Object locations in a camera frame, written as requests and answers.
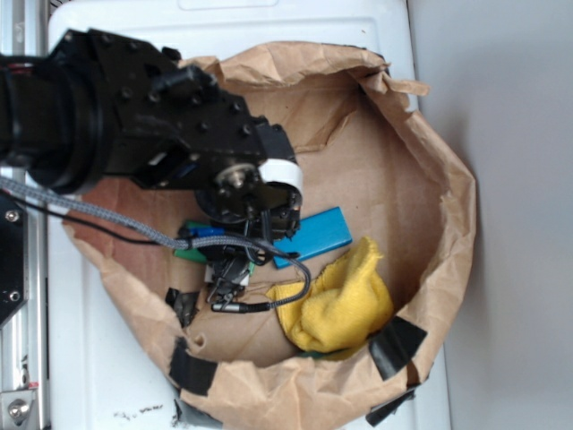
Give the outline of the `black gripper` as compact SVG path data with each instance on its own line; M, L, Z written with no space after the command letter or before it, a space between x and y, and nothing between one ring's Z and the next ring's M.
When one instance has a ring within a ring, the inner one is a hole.
M304 173L281 125L264 116L254 119L266 159L259 165L238 163L223 169L212 185L194 192L201 211L213 226L242 232L271 243L292 238L300 229ZM230 304L249 283L251 262L245 256L207 264L207 303Z

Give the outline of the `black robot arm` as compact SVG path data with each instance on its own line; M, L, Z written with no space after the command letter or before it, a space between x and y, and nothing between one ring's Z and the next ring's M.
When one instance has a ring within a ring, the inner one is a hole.
M180 53L100 30L70 30L48 56L1 59L1 162L34 179L15 194L129 228L156 245L201 249L216 312L265 312L237 301L252 265L300 228L303 172L285 130ZM76 200L105 177L146 190L191 190L207 228L177 238Z

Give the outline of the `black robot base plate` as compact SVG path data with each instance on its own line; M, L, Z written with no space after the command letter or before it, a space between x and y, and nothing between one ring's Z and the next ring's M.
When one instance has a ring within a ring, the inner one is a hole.
M1 328L27 300L26 212L7 195L1 195Z

